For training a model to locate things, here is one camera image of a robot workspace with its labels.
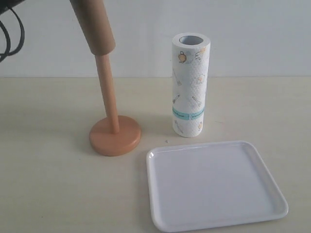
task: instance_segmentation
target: paper towel roll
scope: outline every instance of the paper towel roll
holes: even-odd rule
[[[203,129],[210,40],[198,33],[173,38],[173,129],[195,137]]]

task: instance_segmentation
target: white tray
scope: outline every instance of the white tray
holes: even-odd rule
[[[155,148],[147,154],[147,172],[152,219],[164,232],[267,221],[288,212],[248,142]]]

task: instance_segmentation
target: paper towel holder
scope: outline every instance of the paper towel holder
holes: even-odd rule
[[[70,0],[91,52],[95,55],[97,72],[107,117],[98,121],[89,133],[92,147],[99,154],[117,156],[130,152],[139,143],[138,123],[119,116],[109,61],[115,48],[103,0]]]

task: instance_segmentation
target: teal label band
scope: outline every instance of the teal label band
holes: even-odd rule
[[[195,120],[199,118],[203,114],[203,112],[204,112],[204,108],[200,110],[199,112],[190,113],[190,114],[182,113],[173,108],[173,114],[175,115],[175,117],[182,119],[182,120]]]

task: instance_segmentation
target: tray rim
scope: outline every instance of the tray rim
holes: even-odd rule
[[[150,156],[151,153],[155,153],[155,152],[159,152],[157,150],[163,150],[163,149],[191,149],[191,148],[195,148],[195,147],[202,147],[205,145],[219,145],[219,144],[232,144],[232,143],[239,143],[239,144],[248,144],[249,146],[252,147],[252,149],[255,151],[256,156],[259,160],[259,162],[261,163],[262,168],[265,170],[265,172],[268,175],[268,178],[270,179],[270,181],[272,182],[272,184],[274,185],[274,187],[276,188],[276,191],[279,195],[279,198],[281,198],[282,202],[284,203],[284,211],[281,212],[280,214],[272,214],[272,215],[267,215],[264,217],[255,217],[255,218],[251,218],[248,219],[245,222],[239,221],[236,223],[232,223],[232,224],[215,224],[215,225],[211,225],[209,227],[206,228],[199,228],[199,229],[210,229],[210,228],[216,228],[216,227],[224,227],[224,226],[234,226],[234,225],[241,225],[241,224],[248,224],[248,223],[255,223],[255,222],[263,222],[263,221],[271,221],[271,220],[277,220],[277,219],[281,219],[283,217],[285,217],[288,214],[289,211],[289,206],[288,203],[284,197],[284,195],[282,194],[280,188],[278,187],[276,181],[274,180],[271,172],[269,171],[268,167],[266,166],[266,164],[264,163],[262,157],[260,156],[258,150],[256,149],[256,147],[247,141],[244,140],[233,140],[233,141],[220,141],[220,142],[207,142],[207,143],[195,143],[195,144],[187,144],[187,145],[175,145],[175,146],[165,146],[165,147],[156,147],[153,148],[151,150],[148,151],[147,156],[146,156],[146,166],[147,166],[147,179],[148,179],[148,188],[149,188],[149,197],[150,197],[150,211],[151,211],[151,218],[152,221],[154,223],[154,225],[161,231],[163,232],[176,232],[176,231],[171,231],[169,229],[167,229],[165,226],[162,226],[160,221],[158,221],[158,217],[155,215],[155,198],[153,196],[153,187],[152,187],[152,182],[151,182],[151,174],[150,174],[150,161],[151,158],[153,158],[153,156]]]

